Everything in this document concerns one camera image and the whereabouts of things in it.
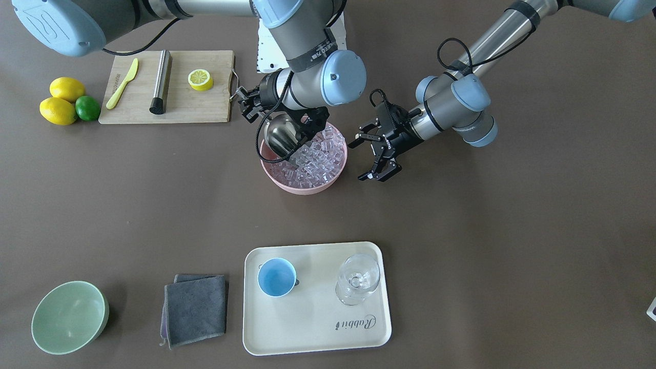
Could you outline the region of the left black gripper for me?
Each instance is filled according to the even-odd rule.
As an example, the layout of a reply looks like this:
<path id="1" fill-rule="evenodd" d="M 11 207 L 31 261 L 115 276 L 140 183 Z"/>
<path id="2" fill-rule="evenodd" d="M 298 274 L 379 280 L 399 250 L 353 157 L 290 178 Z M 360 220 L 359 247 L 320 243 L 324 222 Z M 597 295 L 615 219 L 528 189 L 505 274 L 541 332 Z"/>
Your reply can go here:
<path id="1" fill-rule="evenodd" d="M 380 102 L 375 105 L 375 111 L 377 118 L 359 126 L 354 140 L 347 143 L 349 149 L 355 149 L 365 142 L 372 142 L 373 145 L 375 156 L 372 168 L 359 175 L 359 181 L 389 180 L 402 170 L 402 166 L 396 162 L 396 156 L 424 142 L 413 130 L 405 108 L 390 102 Z"/>

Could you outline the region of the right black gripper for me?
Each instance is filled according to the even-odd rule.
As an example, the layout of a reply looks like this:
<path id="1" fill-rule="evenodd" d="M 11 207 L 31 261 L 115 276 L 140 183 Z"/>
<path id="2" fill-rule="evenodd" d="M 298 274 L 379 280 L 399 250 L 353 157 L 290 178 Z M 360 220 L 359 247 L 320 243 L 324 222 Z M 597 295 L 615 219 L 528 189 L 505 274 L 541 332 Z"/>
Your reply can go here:
<path id="1" fill-rule="evenodd" d="M 326 128 L 330 116 L 326 107 L 309 108 L 300 104 L 292 90 L 293 72 L 273 72 L 262 78 L 254 89 L 239 87 L 236 91 L 239 109 L 244 118 L 253 123 L 258 117 L 288 114 L 300 125 L 297 137 L 304 144 Z"/>

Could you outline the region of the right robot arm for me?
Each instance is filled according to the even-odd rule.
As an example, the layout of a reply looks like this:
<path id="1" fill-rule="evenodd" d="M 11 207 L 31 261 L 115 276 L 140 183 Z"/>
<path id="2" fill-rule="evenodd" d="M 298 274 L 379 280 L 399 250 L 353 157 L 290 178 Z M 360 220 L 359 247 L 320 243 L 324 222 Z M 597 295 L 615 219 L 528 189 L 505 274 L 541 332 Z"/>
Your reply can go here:
<path id="1" fill-rule="evenodd" d="M 251 91 L 240 89 L 241 113 L 249 121 L 278 112 L 265 131 L 269 147 L 297 145 L 325 129 L 328 107 L 356 100 L 366 85 L 364 63 L 338 49 L 331 31 L 345 1 L 13 1 L 30 33 L 59 54 L 100 51 L 157 19 L 200 14 L 254 16 L 262 21 L 288 66 L 268 73 Z"/>

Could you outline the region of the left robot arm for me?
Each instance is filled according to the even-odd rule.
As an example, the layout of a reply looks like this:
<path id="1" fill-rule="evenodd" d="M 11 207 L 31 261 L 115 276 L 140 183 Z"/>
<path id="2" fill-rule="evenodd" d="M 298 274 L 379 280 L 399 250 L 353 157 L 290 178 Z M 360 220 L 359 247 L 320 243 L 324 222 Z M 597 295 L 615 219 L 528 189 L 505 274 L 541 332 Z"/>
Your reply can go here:
<path id="1" fill-rule="evenodd" d="M 482 77 L 534 35 L 543 19 L 564 7 L 621 23 L 654 14 L 654 1 L 515 1 L 473 46 L 454 37 L 445 39 L 436 51 L 443 73 L 417 84 L 416 107 L 405 109 L 392 103 L 382 89 L 368 96 L 375 116 L 359 126 L 348 145 L 350 149 L 366 142 L 371 146 L 373 164 L 358 179 L 389 180 L 402 169 L 401 154 L 449 129 L 473 147 L 494 141 L 498 124 L 487 112 L 490 97 Z"/>

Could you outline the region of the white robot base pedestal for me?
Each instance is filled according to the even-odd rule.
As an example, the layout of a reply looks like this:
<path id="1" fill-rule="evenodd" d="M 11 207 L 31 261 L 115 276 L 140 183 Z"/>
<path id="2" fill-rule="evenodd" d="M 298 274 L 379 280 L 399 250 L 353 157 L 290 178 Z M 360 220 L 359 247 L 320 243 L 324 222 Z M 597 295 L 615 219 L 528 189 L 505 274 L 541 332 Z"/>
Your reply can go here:
<path id="1" fill-rule="evenodd" d="M 259 20 L 260 73 L 290 68 L 298 73 L 320 65 L 340 48 L 333 33 L 345 1 L 250 1 Z"/>

